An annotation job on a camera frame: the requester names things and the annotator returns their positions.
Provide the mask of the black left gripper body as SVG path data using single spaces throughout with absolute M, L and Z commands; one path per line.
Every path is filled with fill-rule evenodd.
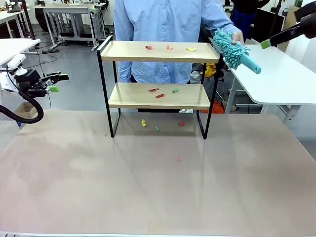
M 23 75 L 15 75 L 18 87 L 31 98 L 45 97 L 49 78 L 41 78 L 36 70 L 27 70 Z

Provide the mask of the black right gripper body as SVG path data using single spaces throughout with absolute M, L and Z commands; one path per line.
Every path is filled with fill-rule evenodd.
M 316 37 L 316 3 L 311 2 L 294 12 L 299 35 L 304 35 L 308 39 Z

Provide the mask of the person's left hand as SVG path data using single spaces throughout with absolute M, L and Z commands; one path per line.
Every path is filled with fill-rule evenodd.
M 243 38 L 242 31 L 240 31 L 240 30 L 235 31 L 235 32 L 232 34 L 232 44 L 233 44 L 233 45 L 236 45 L 238 42 L 239 42 L 242 46 L 244 46 L 244 38 Z

